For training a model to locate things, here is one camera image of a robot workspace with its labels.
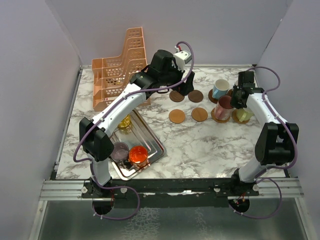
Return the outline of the orange metallic cup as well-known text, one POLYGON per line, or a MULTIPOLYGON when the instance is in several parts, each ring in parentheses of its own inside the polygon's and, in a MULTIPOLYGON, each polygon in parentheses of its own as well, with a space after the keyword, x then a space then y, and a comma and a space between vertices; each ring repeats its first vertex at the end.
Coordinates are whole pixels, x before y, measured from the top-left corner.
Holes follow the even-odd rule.
POLYGON ((142 145, 134 146, 129 151, 128 160, 135 168, 141 169, 149 163, 148 150, 142 145))

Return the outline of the brown ringed wooden saucer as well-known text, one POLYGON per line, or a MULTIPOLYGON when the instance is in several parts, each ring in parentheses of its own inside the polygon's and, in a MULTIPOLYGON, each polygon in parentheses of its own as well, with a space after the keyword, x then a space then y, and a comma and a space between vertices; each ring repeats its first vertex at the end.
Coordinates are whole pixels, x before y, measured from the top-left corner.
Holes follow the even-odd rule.
POLYGON ((219 99, 215 98, 215 97, 218 96, 218 93, 219 93, 219 91, 218 91, 217 89, 216 89, 216 90, 211 89, 211 90, 209 91, 209 93, 208 93, 208 98, 209 98, 209 100, 210 100, 212 103, 214 103, 214 104, 217 104, 217 103, 218 103, 218 100, 219 100, 219 99))

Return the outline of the dark brown wooden coaster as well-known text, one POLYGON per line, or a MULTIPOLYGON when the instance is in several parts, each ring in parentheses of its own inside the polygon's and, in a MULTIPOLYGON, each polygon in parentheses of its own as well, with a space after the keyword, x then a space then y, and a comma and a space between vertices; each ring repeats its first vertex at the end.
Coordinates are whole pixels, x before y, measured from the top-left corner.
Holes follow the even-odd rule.
POLYGON ((188 96, 188 99, 193 103, 199 103, 204 98, 203 93, 199 90, 193 90, 187 96, 188 96))

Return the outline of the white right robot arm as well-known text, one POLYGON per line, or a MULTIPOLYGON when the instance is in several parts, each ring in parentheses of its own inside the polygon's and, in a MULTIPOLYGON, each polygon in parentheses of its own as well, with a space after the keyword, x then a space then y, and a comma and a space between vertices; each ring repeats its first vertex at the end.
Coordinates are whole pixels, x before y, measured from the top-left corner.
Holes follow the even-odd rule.
POLYGON ((236 196, 249 191, 266 171, 289 169, 298 158, 298 125, 289 123, 276 111, 267 91, 257 87, 254 79, 252 69, 239 72, 230 101, 237 111, 251 110, 262 127, 253 159, 235 170, 231 177, 229 189, 236 196))

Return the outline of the woven rattan coaster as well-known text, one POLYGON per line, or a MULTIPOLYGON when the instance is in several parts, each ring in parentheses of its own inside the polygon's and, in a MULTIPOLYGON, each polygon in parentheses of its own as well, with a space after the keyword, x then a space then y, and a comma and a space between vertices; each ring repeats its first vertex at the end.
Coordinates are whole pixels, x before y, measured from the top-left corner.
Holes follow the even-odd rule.
POLYGON ((227 122, 230 120, 230 118, 231 118, 231 117, 229 116, 229 118, 227 118, 226 120, 217 119, 217 118, 215 117, 215 107, 211 110, 210 114, 211 114, 211 117, 212 117, 213 120, 215 120, 217 123, 221 123, 221 124, 227 123, 227 122))
POLYGON ((249 120, 245 120, 245 121, 240 121, 238 118, 237 118, 237 110, 235 109, 233 112, 232 112, 232 119, 236 122, 236 123, 238 123, 238 124, 241 124, 241 125, 245 125, 245 124, 247 124, 249 121, 250 121, 250 119, 249 120))

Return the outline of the pink maroon mug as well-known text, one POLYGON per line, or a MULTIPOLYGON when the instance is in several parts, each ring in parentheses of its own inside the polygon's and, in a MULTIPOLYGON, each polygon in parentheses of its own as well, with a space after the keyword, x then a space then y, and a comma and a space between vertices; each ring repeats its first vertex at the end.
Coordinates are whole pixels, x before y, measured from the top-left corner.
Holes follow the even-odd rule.
POLYGON ((234 109, 231 105, 231 99, 232 97, 228 95, 219 98, 214 111, 214 115, 217 119, 226 120, 231 117, 234 109))

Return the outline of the light beech wooden coaster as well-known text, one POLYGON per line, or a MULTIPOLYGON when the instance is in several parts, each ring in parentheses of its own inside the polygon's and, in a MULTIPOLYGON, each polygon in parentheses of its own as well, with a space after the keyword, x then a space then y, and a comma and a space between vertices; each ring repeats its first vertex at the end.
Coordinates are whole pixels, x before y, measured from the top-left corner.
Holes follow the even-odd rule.
POLYGON ((169 120, 172 122, 172 123, 175 123, 175 124, 181 124, 185 121, 186 119, 186 115, 185 113, 180 110, 180 109, 174 109, 172 110, 169 115, 169 120))

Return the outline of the light brown wooden coaster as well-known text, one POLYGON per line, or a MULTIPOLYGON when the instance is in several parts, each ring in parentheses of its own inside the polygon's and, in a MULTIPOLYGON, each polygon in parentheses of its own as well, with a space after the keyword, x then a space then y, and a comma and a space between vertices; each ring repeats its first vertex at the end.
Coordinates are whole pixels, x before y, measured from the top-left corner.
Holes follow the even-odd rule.
POLYGON ((196 107, 191 112, 192 118, 197 122, 203 122, 208 118, 208 112, 202 107, 196 107))

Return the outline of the dark walnut coaster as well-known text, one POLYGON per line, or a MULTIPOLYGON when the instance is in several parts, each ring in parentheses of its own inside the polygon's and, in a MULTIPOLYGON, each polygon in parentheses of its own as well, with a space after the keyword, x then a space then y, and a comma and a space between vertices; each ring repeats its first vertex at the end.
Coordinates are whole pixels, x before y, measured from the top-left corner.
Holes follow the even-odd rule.
POLYGON ((183 95, 181 95, 179 92, 177 92, 175 90, 170 92, 169 98, 171 101, 173 101, 175 103, 182 102, 185 99, 185 97, 183 95))

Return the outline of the white blue mug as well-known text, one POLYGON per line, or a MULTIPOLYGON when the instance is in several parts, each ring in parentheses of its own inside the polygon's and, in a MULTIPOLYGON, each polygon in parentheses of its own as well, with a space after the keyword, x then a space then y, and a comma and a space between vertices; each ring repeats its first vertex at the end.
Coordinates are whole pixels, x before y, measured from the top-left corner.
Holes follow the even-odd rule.
POLYGON ((213 89, 212 89, 212 97, 218 100, 220 97, 227 94, 230 88, 230 84, 225 79, 218 79, 215 81, 213 89))

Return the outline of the white cream cup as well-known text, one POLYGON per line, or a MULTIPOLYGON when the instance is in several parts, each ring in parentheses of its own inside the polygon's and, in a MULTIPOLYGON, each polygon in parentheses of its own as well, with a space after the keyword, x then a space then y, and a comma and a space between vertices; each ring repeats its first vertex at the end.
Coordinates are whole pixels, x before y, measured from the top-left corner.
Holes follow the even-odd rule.
POLYGON ((254 113, 249 108, 241 108, 236 111, 236 117, 241 122, 247 122, 251 119, 254 113))

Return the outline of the yellow black mug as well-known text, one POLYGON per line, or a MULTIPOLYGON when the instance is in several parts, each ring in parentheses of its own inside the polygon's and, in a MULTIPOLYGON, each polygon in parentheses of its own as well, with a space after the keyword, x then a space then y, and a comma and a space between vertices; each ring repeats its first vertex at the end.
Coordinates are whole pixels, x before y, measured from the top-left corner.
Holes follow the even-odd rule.
POLYGON ((118 125, 120 129, 127 128, 131 124, 131 116, 128 114, 118 125))

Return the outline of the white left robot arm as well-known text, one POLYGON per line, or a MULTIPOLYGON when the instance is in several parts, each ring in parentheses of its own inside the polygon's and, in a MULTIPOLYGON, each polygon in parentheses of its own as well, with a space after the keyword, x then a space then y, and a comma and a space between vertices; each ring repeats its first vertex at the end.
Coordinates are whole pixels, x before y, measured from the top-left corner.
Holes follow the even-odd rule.
POLYGON ((192 49, 172 54, 159 49, 149 65, 134 73, 124 91, 101 113, 92 119, 84 117, 79 123, 79 147, 87 153, 90 162, 93 191, 106 197, 111 190, 108 158, 114 150, 110 137, 118 124, 153 93, 174 90, 182 96, 194 90, 194 72, 185 73, 185 65, 194 63, 192 49))

